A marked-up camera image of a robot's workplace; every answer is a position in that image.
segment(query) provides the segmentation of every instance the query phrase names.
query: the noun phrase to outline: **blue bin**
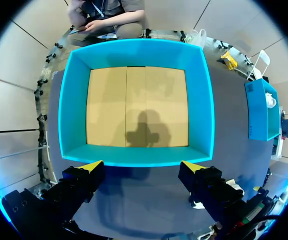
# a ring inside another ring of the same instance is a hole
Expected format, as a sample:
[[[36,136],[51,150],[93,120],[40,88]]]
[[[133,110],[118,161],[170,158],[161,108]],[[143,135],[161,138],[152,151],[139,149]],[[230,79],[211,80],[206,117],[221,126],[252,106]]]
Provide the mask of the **blue bin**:
[[[265,80],[258,79],[245,84],[248,115],[249,139],[269,141],[279,135],[281,116],[277,91]],[[266,93],[276,99],[276,106],[267,107]]]
[[[189,139],[182,147],[115,147],[86,144],[86,100],[90,71],[111,67],[161,67],[185,71]],[[203,51],[160,39],[127,39],[71,52],[60,91],[59,145],[63,158],[84,163],[103,160],[119,167],[159,167],[211,160],[215,118],[213,93]]]

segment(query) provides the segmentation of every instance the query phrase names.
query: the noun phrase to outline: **gray shirt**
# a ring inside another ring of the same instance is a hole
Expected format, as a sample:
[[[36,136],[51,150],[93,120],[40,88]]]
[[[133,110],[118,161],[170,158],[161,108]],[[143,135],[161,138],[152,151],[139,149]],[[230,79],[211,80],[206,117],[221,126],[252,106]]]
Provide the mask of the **gray shirt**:
[[[143,10],[144,4],[143,0],[106,0],[106,6],[104,10],[104,18],[100,16],[98,11],[94,10],[92,7],[92,3],[89,1],[86,1],[81,6],[81,14],[84,17],[87,17],[89,15],[91,19],[107,19],[111,18],[112,16],[116,16],[119,14],[123,14],[126,12],[134,12],[137,10]]]

